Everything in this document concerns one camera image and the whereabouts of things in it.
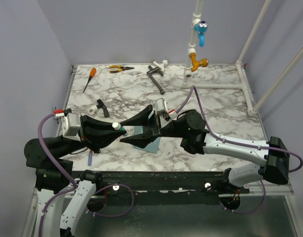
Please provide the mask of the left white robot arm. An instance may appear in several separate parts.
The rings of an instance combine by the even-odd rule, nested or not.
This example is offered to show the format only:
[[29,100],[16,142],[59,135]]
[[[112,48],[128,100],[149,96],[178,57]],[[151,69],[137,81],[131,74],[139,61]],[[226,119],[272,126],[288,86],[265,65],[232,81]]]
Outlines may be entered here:
[[83,148],[99,153],[126,132],[112,123],[55,110],[38,125],[38,136],[24,147],[26,166],[36,170],[38,213],[36,237],[72,237],[93,195],[106,193],[101,172],[83,171],[72,177],[73,162],[63,157]]

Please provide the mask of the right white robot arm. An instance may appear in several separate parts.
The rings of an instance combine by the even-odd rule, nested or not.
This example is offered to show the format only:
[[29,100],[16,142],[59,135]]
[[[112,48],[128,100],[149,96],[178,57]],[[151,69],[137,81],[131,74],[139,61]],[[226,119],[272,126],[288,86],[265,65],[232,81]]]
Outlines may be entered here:
[[286,185],[289,180],[289,155],[281,139],[267,141],[230,141],[209,132],[206,121],[196,110],[188,110],[176,118],[148,105],[137,115],[121,122],[121,126],[142,126],[143,132],[121,139],[139,148],[145,148],[159,137],[180,138],[180,146],[189,154],[223,155],[248,161],[248,165],[226,169],[221,189],[233,193],[238,187],[255,181]]

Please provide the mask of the teal paper envelope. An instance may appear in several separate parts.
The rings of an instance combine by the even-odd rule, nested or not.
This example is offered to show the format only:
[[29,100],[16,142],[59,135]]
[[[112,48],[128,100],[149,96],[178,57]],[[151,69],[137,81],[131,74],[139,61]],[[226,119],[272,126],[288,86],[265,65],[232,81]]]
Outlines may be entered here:
[[[141,126],[135,126],[134,135],[138,135],[141,133],[143,133],[143,128]],[[134,146],[134,148],[140,151],[156,154],[158,152],[159,144],[160,144],[160,137],[155,139],[153,142],[149,143],[145,148],[139,148],[136,146]]]

